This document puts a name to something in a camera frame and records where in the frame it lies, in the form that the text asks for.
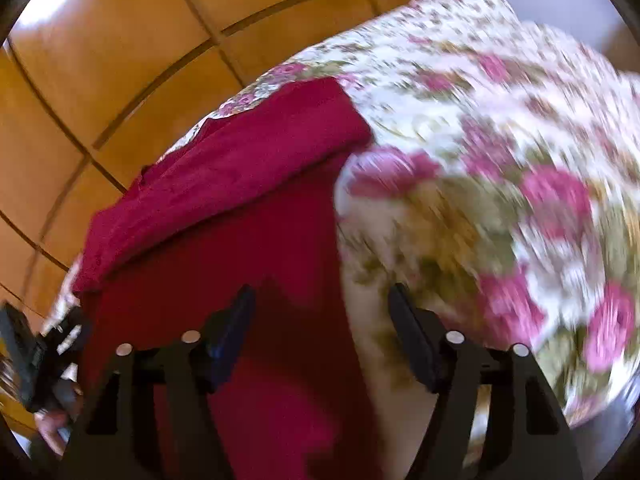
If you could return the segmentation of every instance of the black clamp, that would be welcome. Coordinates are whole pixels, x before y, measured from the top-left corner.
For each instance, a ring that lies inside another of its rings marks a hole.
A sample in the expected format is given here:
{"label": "black clamp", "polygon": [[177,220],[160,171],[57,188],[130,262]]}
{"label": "black clamp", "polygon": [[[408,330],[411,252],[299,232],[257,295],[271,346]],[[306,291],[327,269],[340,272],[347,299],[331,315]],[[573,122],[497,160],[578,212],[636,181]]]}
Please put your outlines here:
{"label": "black clamp", "polygon": [[254,310],[255,293],[245,285],[199,331],[162,348],[118,346],[74,425],[59,478],[164,478],[153,390],[165,384],[180,477],[233,480],[206,396],[230,377]]}
{"label": "black clamp", "polygon": [[412,305],[401,284],[391,288],[388,306],[415,377],[438,394],[406,480],[461,477],[481,384],[492,388],[477,478],[582,480],[569,427],[528,347],[487,349],[447,332],[434,312]]}
{"label": "black clamp", "polygon": [[[79,327],[74,341],[64,351],[60,345]],[[73,307],[65,318],[46,335],[33,334],[26,316],[4,302],[0,309],[0,337],[4,340],[12,365],[19,378],[18,396],[28,412],[42,409],[68,411],[69,395],[60,376],[78,361],[91,327],[79,307]]]}

